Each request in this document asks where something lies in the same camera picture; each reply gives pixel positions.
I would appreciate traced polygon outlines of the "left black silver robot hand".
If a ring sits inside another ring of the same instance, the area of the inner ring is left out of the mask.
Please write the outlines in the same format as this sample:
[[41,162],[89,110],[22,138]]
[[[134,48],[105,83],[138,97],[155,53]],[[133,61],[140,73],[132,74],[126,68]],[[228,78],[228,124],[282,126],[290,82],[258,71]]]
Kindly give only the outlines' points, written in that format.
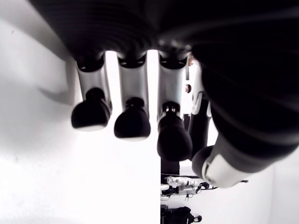
[[157,152],[229,188],[299,145],[296,0],[33,0],[77,63],[76,129],[112,114],[105,53],[117,54],[114,134],[150,134],[147,52],[158,52]]

